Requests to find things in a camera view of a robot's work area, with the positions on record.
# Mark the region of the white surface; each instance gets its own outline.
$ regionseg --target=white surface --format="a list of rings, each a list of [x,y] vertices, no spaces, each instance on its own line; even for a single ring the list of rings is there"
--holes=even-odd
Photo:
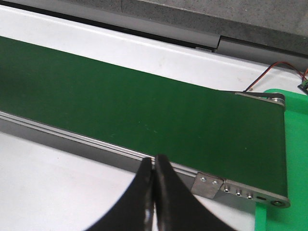
[[[244,90],[266,66],[0,6],[0,36],[196,85]],[[272,70],[255,90],[300,92],[300,79]],[[0,134],[0,230],[82,230],[119,198],[133,174]],[[239,231],[254,215],[198,199]]]

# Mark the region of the metal bracket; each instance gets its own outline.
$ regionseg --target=metal bracket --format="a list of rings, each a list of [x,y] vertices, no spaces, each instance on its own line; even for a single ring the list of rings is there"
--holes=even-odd
[[[192,185],[192,193],[213,199],[220,190],[224,180],[210,174],[198,172]]]
[[[254,99],[259,99],[259,100],[267,101],[270,103],[275,103],[275,104],[282,106],[285,109],[285,98],[280,93],[260,93],[259,96],[257,96],[256,94],[250,94],[247,92],[235,92],[234,94],[242,95],[242,96],[250,97]]]

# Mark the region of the screw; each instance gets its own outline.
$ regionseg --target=screw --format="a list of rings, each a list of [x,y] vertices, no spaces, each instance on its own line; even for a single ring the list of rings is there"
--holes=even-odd
[[[248,194],[247,194],[247,199],[248,199],[248,200],[252,200],[252,198],[253,198],[252,194],[251,194],[251,193],[248,193]]]
[[[226,193],[229,193],[230,192],[230,187],[229,187],[229,185],[225,185],[225,187],[224,187],[224,191],[226,192]]]
[[[235,195],[237,195],[237,196],[242,196],[241,190],[237,189]]]
[[[275,205],[275,206],[284,206],[285,205],[285,203],[281,202],[281,201],[272,201],[271,204]]]

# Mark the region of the gray countertop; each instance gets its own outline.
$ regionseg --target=gray countertop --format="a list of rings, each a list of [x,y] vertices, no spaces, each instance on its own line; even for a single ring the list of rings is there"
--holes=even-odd
[[[154,26],[143,29],[147,33],[159,34],[162,29],[156,25],[160,24],[168,26],[165,30],[169,30],[170,26],[184,29],[191,37],[210,34],[217,37],[213,47],[217,46],[219,36],[225,36],[308,55],[308,0],[6,1],[99,19],[111,24],[114,19],[108,13],[126,15],[143,19],[139,23],[143,27],[147,26],[145,21],[153,22]],[[123,18],[118,19],[117,25],[134,29]],[[170,30],[169,35],[181,39],[172,33]]]
[[[307,0],[122,0],[122,12],[308,54]]]

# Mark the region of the green plastic tray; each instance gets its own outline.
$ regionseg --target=green plastic tray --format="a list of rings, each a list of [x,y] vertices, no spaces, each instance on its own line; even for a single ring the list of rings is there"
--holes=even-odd
[[[258,204],[256,231],[308,230],[308,96],[271,89],[286,96],[285,130],[288,194],[291,206],[275,209]]]

